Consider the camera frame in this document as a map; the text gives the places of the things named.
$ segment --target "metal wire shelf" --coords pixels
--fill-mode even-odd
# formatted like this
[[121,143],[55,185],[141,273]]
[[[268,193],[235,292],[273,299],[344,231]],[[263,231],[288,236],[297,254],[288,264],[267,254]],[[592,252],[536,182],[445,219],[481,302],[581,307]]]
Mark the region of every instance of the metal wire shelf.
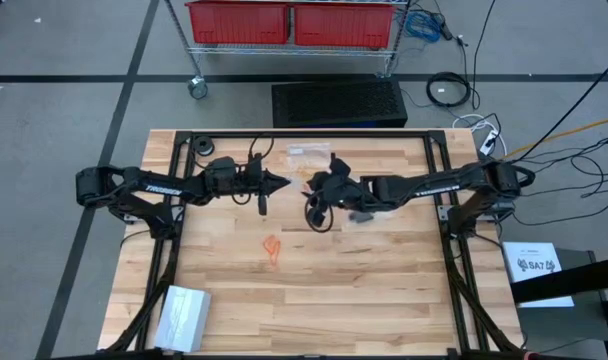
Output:
[[[314,56],[360,56],[371,58],[384,58],[384,76],[391,76],[393,72],[392,64],[395,64],[400,41],[402,40],[402,32],[404,27],[396,26],[394,23],[391,27],[391,32],[396,35],[388,47],[376,49],[369,47],[349,47],[349,46],[300,46],[295,45],[293,41],[293,30],[290,31],[289,41],[287,44],[197,44],[190,45],[182,25],[177,17],[177,13],[171,4],[171,0],[163,0],[168,8],[168,12],[173,20],[173,25],[177,30],[177,34],[184,46],[186,55],[191,61],[191,65],[195,71],[195,77],[188,83],[188,90],[191,96],[195,99],[201,99],[208,94],[208,87],[202,71],[200,69],[200,58],[202,54],[237,54],[237,55],[314,55]],[[239,0],[222,0],[222,1],[239,1]],[[274,1],[274,0],[245,0],[245,1]],[[409,8],[413,0],[285,0],[289,3],[351,3],[351,4],[388,4],[388,5],[403,5],[404,9],[402,17],[399,20],[400,24],[406,23]]]
[[326,55],[390,57],[394,51],[346,46],[299,46],[295,44],[198,44],[188,51],[192,54],[237,55]]
[[[229,2],[239,2],[240,0],[220,0]],[[244,0],[249,2],[274,2],[275,0]],[[286,3],[328,3],[328,4],[387,4],[387,5],[406,5],[406,0],[284,0]]]

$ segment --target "white cable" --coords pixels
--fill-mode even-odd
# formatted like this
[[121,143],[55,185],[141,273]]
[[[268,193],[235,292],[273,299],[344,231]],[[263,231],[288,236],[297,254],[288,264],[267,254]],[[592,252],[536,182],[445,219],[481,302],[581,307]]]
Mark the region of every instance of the white cable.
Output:
[[[460,117],[457,117],[457,118],[455,118],[455,120],[453,120],[452,127],[455,128],[455,125],[457,124],[458,121],[460,121],[461,119],[469,118],[469,117],[477,118],[477,119],[482,120],[482,121],[479,121],[479,122],[475,123],[475,125],[473,125],[472,127],[470,127],[470,129],[471,129],[472,132],[476,132],[477,130],[484,129],[485,127],[490,127],[491,129],[497,131],[497,128],[495,127],[495,125],[493,125],[492,123],[488,122],[487,120],[484,120],[486,117],[482,116],[480,114],[466,114],[466,115],[462,115]],[[502,134],[500,134],[498,136],[498,138],[500,139],[500,142],[502,143],[502,148],[504,150],[504,156],[506,156],[508,154],[508,150],[506,148],[506,142],[504,141],[504,138],[502,137]]]

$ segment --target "black cable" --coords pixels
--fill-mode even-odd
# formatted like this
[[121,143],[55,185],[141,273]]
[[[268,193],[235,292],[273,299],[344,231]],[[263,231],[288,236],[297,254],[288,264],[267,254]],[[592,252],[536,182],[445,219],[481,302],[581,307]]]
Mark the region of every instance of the black cable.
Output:
[[502,245],[500,243],[498,243],[497,241],[491,239],[491,238],[487,238],[486,236],[482,236],[482,235],[480,235],[480,234],[478,234],[476,232],[471,233],[471,235],[475,236],[476,238],[482,239],[484,241],[490,242],[491,244],[493,244],[493,245],[499,247],[500,249],[502,249]]
[[577,343],[580,343],[580,342],[582,342],[582,341],[586,341],[586,340],[590,340],[590,338],[578,339],[578,340],[575,340],[575,341],[571,341],[570,343],[566,343],[566,344],[564,344],[564,345],[556,346],[556,347],[551,348],[551,349],[546,349],[546,350],[538,351],[537,353],[538,353],[538,354],[546,354],[546,353],[548,353],[548,352],[555,351],[555,350],[559,350],[559,349],[561,349],[561,348],[565,348],[565,347],[567,347],[567,346],[575,345],[575,344],[577,344]]
[[237,205],[246,205],[251,201],[251,194],[248,194],[248,197],[246,198],[246,200],[243,200],[243,201],[237,201],[237,199],[235,198],[235,195],[231,195],[231,199],[233,199],[233,202],[236,203]]
[[[258,134],[255,138],[253,138],[253,141],[251,142],[251,146],[248,149],[248,153],[250,155],[250,157],[253,156],[253,146],[255,146],[255,143],[257,142],[257,139],[259,139],[262,135],[265,135],[266,133],[261,133]],[[252,159],[251,161],[247,162],[246,164],[235,164],[234,167],[237,167],[238,169],[242,169],[242,167],[244,166],[249,166],[251,164],[255,164],[258,161],[262,161],[264,159],[266,159],[266,157],[271,153],[271,151],[273,150],[273,145],[275,144],[275,138],[273,136],[271,136],[271,144],[268,147],[268,150],[266,150],[266,153],[264,153],[263,155],[260,155],[259,158],[257,159]],[[200,169],[206,169],[206,167],[204,165],[201,165],[198,161],[197,161],[197,156],[199,155],[196,151],[193,151],[193,153],[195,154],[194,160],[193,162],[195,163],[195,165],[197,167],[199,167]]]
[[442,15],[442,17],[444,17],[444,14],[442,13],[442,9],[440,8],[440,4],[437,3],[437,0],[433,0],[433,2],[435,3],[435,7],[437,8],[437,12],[440,13],[440,15]]
[[497,123],[497,137],[495,137],[497,139],[502,134],[502,123],[500,122],[500,118],[497,116],[497,114],[490,113],[490,114],[486,115],[483,119],[480,119],[480,121],[486,120],[486,119],[490,118],[491,116],[495,117],[495,122]]
[[576,107],[579,106],[579,104],[582,103],[582,101],[584,100],[584,98],[586,98],[588,96],[588,94],[591,93],[591,91],[593,91],[593,88],[595,88],[595,86],[597,86],[597,84],[600,83],[600,81],[602,81],[602,79],[608,74],[608,67],[606,68],[606,70],[604,70],[604,72],[597,78],[595,79],[595,81],[593,82],[593,84],[591,84],[591,86],[584,92],[584,94],[579,98],[579,100],[577,100],[575,102],[575,104],[573,104],[573,106],[571,106],[571,108],[566,112],[566,114],[564,114],[564,116],[562,116],[562,118],[555,123],[555,125],[553,125],[553,127],[544,135],[542,136],[541,139],[539,139],[535,145],[533,145],[530,149],[528,149],[526,151],[526,153],[524,153],[524,155],[522,155],[519,160],[522,160],[524,158],[526,158],[526,156],[528,156],[528,154],[530,154],[533,150],[535,150],[536,147],[538,147],[553,131],[555,131],[555,129],[557,129],[558,126],[560,126],[560,124],[562,124],[562,122],[564,122],[564,120],[566,120],[566,118],[573,112],[573,110],[575,110]]
[[144,234],[150,232],[150,230],[142,230],[142,231],[138,231],[138,232],[134,232],[128,236],[126,236],[124,239],[122,239],[122,242],[120,242],[120,248],[122,247],[122,245],[124,245],[124,243],[126,242],[126,240],[132,238],[133,236],[139,235],[139,234]]
[[[480,102],[482,101],[482,99],[480,98],[480,94],[475,91],[475,80],[477,77],[477,53],[480,51],[480,45],[482,45],[484,33],[486,32],[486,25],[488,24],[488,18],[491,16],[491,11],[493,11],[493,6],[495,6],[495,0],[491,2],[491,6],[489,6],[488,12],[486,13],[486,19],[484,20],[484,26],[482,27],[480,40],[477,42],[477,47],[475,48],[475,55],[473,56],[473,96],[471,97],[471,106],[473,107],[473,110],[479,109]],[[475,94],[477,94],[477,105],[475,105]]]
[[[551,190],[537,191],[537,192],[534,192],[531,194],[522,194],[520,197],[531,197],[531,196],[549,194],[549,193],[566,191],[566,190],[582,190],[582,189],[590,188],[591,186],[595,186],[595,185],[599,185],[599,184],[606,184],[607,182],[608,182],[608,179],[606,179],[604,181],[594,182],[594,183],[587,184],[587,185],[582,185],[582,186],[569,186],[569,187],[563,187],[563,188],[557,188],[557,189],[551,189]],[[601,194],[603,192],[608,192],[608,190],[602,190],[599,192],[595,192],[595,194]]]
[[433,106],[433,104],[426,104],[426,105],[419,105],[418,103],[415,102],[415,100],[413,100],[413,98],[411,97],[411,94],[408,93],[408,91],[400,88],[400,90],[402,91],[402,93],[406,94],[406,96],[408,96],[408,99],[411,100],[411,103],[413,103],[413,105],[415,105],[415,107],[419,107],[419,108],[423,108],[423,107],[429,107],[429,106]]
[[[584,169],[580,169],[580,167],[577,164],[575,164],[575,162],[574,162],[574,160],[577,159],[577,158],[586,159],[586,160],[591,161],[593,163],[593,165],[595,165],[597,167],[597,170],[599,171],[599,173],[593,173],[593,172],[590,172],[590,171],[586,171]],[[604,176],[608,176],[608,173],[605,173],[604,171],[602,171],[602,167],[597,162],[595,162],[595,160],[593,160],[593,159],[591,159],[589,157],[586,157],[586,156],[582,156],[582,155],[573,156],[571,158],[571,165],[577,171],[581,172],[582,174],[593,175],[593,176],[601,176],[602,178]]]
[[[605,138],[605,139],[602,139],[602,140],[596,142],[593,145],[587,146],[585,148],[581,148],[580,151],[577,152],[577,153],[574,153],[574,154],[571,154],[571,155],[568,155],[568,156],[563,156],[561,158],[551,159],[551,160],[547,160],[547,161],[535,161],[535,160],[530,160],[530,159],[532,159],[534,157],[530,157],[530,158],[527,158],[527,159],[515,160],[515,161],[513,161],[511,163],[516,163],[518,161],[521,161],[521,162],[525,162],[525,163],[529,163],[529,164],[546,165],[546,166],[544,166],[544,167],[542,167],[542,168],[540,168],[540,169],[538,169],[538,170],[535,171],[535,173],[539,173],[539,172],[542,172],[542,171],[550,168],[551,166],[553,166],[553,165],[555,165],[555,164],[557,164],[557,163],[559,163],[561,161],[565,161],[565,160],[568,160],[568,159],[572,159],[574,157],[590,154],[590,153],[592,153],[594,151],[597,151],[597,150],[601,149],[603,146],[605,146],[607,144],[608,144],[608,138]],[[589,173],[588,175],[599,176],[600,174]]]
[[459,37],[456,37],[455,39],[457,39],[457,44],[460,46],[460,49],[462,49],[462,55],[464,56],[464,79],[466,81],[468,81],[468,66],[467,66],[467,61],[466,61],[466,44],[464,44],[464,40],[462,40]]
[[504,233],[504,226],[502,226],[502,223],[497,221],[497,219],[495,220],[495,224],[497,225],[497,227],[500,228],[500,231],[497,233],[497,240],[502,240],[502,234]]
[[544,222],[538,222],[538,223],[525,223],[522,220],[520,220],[515,213],[513,213],[513,218],[515,219],[515,221],[517,221],[518,223],[524,225],[524,226],[539,226],[539,225],[547,225],[547,224],[552,224],[552,223],[557,223],[557,222],[562,222],[562,221],[568,221],[568,220],[576,220],[576,219],[583,219],[583,218],[587,218],[587,217],[591,217],[591,216],[595,216],[595,215],[599,215],[601,213],[603,213],[604,211],[606,211],[608,209],[608,205],[606,205],[604,208],[602,208],[599,211],[596,211],[594,213],[591,214],[586,214],[586,215],[578,215],[578,216],[571,216],[568,218],[562,218],[562,219],[555,219],[555,220],[549,220],[549,221],[544,221]]
[[319,191],[314,192],[311,196],[309,196],[306,199],[306,203],[304,203],[304,219],[306,219],[306,223],[308,224],[308,226],[313,231],[315,231],[316,233],[320,233],[320,234],[323,234],[325,232],[330,231],[331,228],[333,227],[333,221],[335,220],[334,215],[333,215],[333,207],[332,206],[328,207],[328,211],[330,213],[329,214],[330,219],[329,219],[329,224],[328,224],[328,226],[325,229],[319,229],[319,228],[317,228],[315,225],[313,225],[313,223],[311,222],[311,220],[308,218],[308,208],[309,208],[309,206],[311,206],[311,202],[313,201],[313,198],[319,197],[319,195],[322,192],[324,192],[324,190],[319,190]]
[[597,171],[599,171],[599,177],[600,177],[600,182],[599,182],[599,184],[597,185],[597,188],[595,188],[595,190],[593,190],[593,191],[591,191],[591,192],[589,192],[589,193],[586,193],[586,194],[582,194],[582,195],[580,195],[580,198],[584,199],[584,198],[587,198],[587,197],[589,197],[589,196],[591,196],[591,195],[593,195],[593,194],[597,193],[597,192],[598,192],[598,191],[599,191],[599,190],[602,188],[602,185],[604,185],[604,171],[602,171],[602,167],[600,166],[600,164],[598,164],[598,163],[597,163],[597,161],[595,161],[595,160],[591,159],[590,157],[583,156],[583,155],[578,155],[578,156],[574,156],[574,157],[572,157],[572,158],[571,158],[571,165],[573,165],[573,167],[574,167],[575,169],[577,169],[578,171],[583,172],[583,173],[585,173],[585,174],[586,174],[586,172],[585,172],[584,170],[580,169],[580,168],[579,168],[577,165],[575,165],[575,163],[573,162],[575,159],[578,159],[578,158],[579,158],[579,159],[586,159],[586,160],[590,161],[591,163],[593,163],[593,165],[595,165],[595,167],[597,168]]
[[[544,164],[548,164],[548,163],[550,163],[552,161],[559,162],[559,161],[567,160],[567,159],[570,159],[573,156],[577,156],[577,155],[586,155],[586,154],[589,154],[589,153],[592,153],[594,151],[597,151],[597,150],[601,149],[603,146],[605,146],[607,144],[608,144],[608,138],[604,138],[604,139],[599,140],[595,144],[589,145],[587,147],[583,147],[583,148],[571,147],[571,148],[561,149],[561,150],[557,150],[557,151],[548,151],[548,152],[544,152],[544,153],[541,153],[541,154],[529,156],[529,157],[524,158],[524,159],[519,160],[519,161],[528,162],[528,163],[531,163],[531,164],[544,165]],[[557,154],[557,153],[560,153],[560,152],[563,152],[563,151],[568,151],[568,150],[579,150],[579,152],[577,152],[575,154],[572,154],[572,155],[567,155],[567,156],[563,156],[561,158],[551,159],[551,160],[546,160],[546,161],[535,161],[535,160],[532,160],[532,159],[538,158],[540,156],[550,155],[550,154]]]
[[[431,85],[433,85],[433,83],[438,82],[438,81],[445,81],[445,82],[461,84],[464,86],[464,89],[466,92],[464,93],[464,96],[462,96],[462,98],[456,102],[446,103],[446,102],[439,101],[435,98],[435,96],[433,96],[433,93],[431,92]],[[450,71],[439,72],[439,73],[431,76],[426,81],[426,96],[428,97],[429,100],[431,100],[431,102],[433,104],[440,106],[440,107],[450,108],[450,107],[460,106],[460,105],[466,103],[468,101],[468,99],[471,97],[471,85],[469,84],[469,82],[466,79],[464,79],[463,77],[461,77],[460,75],[458,75],[454,72],[450,72]]]
[[[177,216],[176,216],[176,217],[175,217],[175,219],[173,220],[173,225],[176,225],[176,224],[177,224],[177,222],[180,220],[180,217],[181,217],[182,215],[184,215],[184,211],[186,211],[186,207],[185,207],[184,205],[180,205],[180,204],[177,204],[177,205],[171,205],[171,209],[172,209],[172,208],[176,208],[176,207],[182,207],[183,209],[182,209],[182,211],[180,211],[180,212],[177,214]],[[148,233],[148,232],[151,232],[151,230],[149,229],[149,230],[142,230],[142,231],[134,232],[134,233],[132,233],[132,234],[130,234],[130,235],[128,235],[128,236],[126,236],[126,237],[124,237],[124,239],[122,239],[122,241],[120,242],[120,249],[122,248],[122,246],[124,245],[124,243],[126,242],[126,240],[128,240],[128,239],[132,238],[132,237],[133,237],[133,236],[135,236],[135,235],[144,234],[144,233]]]
[[524,337],[524,342],[522,343],[522,345],[520,345],[520,350],[525,350],[526,343],[528,343],[528,334],[526,333],[526,331],[522,330],[522,336]]

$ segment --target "orange cable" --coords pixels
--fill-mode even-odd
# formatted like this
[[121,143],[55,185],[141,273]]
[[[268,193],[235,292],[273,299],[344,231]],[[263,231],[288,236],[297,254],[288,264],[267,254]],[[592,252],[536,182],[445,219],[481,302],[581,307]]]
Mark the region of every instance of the orange cable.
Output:
[[[573,130],[565,131],[563,133],[559,133],[557,135],[553,135],[553,136],[547,137],[546,139],[544,139],[544,141],[542,141],[542,143],[553,141],[555,139],[559,139],[559,138],[567,136],[567,135],[575,134],[575,133],[578,133],[580,131],[584,131],[584,130],[590,129],[592,127],[603,125],[603,124],[606,124],[606,123],[608,123],[608,119],[596,121],[594,123],[590,123],[588,125],[585,125],[585,126],[582,126],[582,127],[578,127],[576,129],[573,129]],[[533,147],[534,145],[535,145],[535,143],[531,143],[531,144],[528,144],[526,146],[522,146],[521,148],[519,148],[517,150],[511,151],[508,155],[502,157],[502,159],[511,157],[511,156],[513,156],[513,155],[515,155],[517,153],[522,152],[522,151],[526,151],[526,150],[530,149],[531,147]]]

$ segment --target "power strip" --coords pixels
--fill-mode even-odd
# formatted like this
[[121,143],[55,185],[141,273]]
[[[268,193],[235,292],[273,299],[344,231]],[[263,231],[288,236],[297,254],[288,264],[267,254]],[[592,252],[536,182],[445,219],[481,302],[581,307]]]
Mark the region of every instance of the power strip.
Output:
[[497,135],[499,135],[499,133],[496,130],[491,130],[491,132],[488,133],[486,140],[484,140],[484,143],[480,147],[480,152],[482,154],[488,155],[491,153],[491,150],[493,149],[493,144],[495,143],[495,139],[497,138]]

